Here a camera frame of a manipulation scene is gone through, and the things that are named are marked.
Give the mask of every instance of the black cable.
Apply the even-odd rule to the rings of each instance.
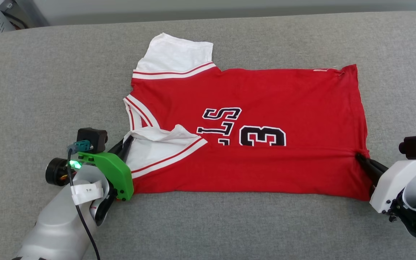
[[[28,29],[27,24],[25,22],[23,22],[22,20],[20,20],[19,18],[15,17],[15,16],[13,16],[9,13],[6,13],[4,11],[1,11],[1,13],[3,13],[4,16],[7,16],[7,17],[11,18],[14,21],[21,23],[24,26],[25,29]]]
[[[72,158],[72,150],[70,149],[70,150],[68,150],[68,156],[67,156],[67,159],[66,159],[66,170],[67,170],[67,173],[68,173],[68,179],[70,179],[70,186],[74,186],[73,176],[72,176],[72,169],[71,169],[71,166],[70,166],[71,158]],[[92,247],[94,247],[94,252],[96,252],[97,260],[100,260],[99,250],[97,249],[96,242],[94,242],[94,239],[92,238],[91,232],[89,232],[88,226],[86,225],[85,219],[83,218],[83,214],[81,214],[81,210],[79,209],[78,205],[75,205],[75,207],[76,207],[76,211],[78,212],[79,219],[81,220],[81,223],[83,224],[84,230],[86,230],[86,233],[88,234],[89,240],[91,240]]]

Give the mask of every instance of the red jersey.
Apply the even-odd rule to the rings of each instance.
[[[124,101],[136,193],[258,191],[369,199],[355,65],[134,71]]]

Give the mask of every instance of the green plastic gripper part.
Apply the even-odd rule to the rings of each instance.
[[[131,170],[116,154],[114,153],[84,153],[78,152],[83,163],[95,164],[97,168],[117,189],[117,199],[129,200],[134,193]]]

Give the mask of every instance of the red fabric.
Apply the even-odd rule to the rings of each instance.
[[[368,156],[367,126],[357,67],[245,70],[217,67],[187,78],[132,79],[131,95],[157,119],[160,128],[180,124],[222,129],[229,136],[199,134],[208,144],[183,160],[133,179],[135,193],[165,191],[259,191],[327,194],[369,199],[370,180],[355,154]],[[238,107],[219,120],[203,118],[206,109]],[[240,144],[243,126],[283,130],[286,146]],[[218,138],[230,140],[228,146]]]

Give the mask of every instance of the green led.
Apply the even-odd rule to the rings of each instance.
[[[73,160],[71,160],[70,161],[70,166],[72,168],[75,168],[75,169],[80,169],[81,168],[81,163],[79,163],[79,161],[73,161]]]

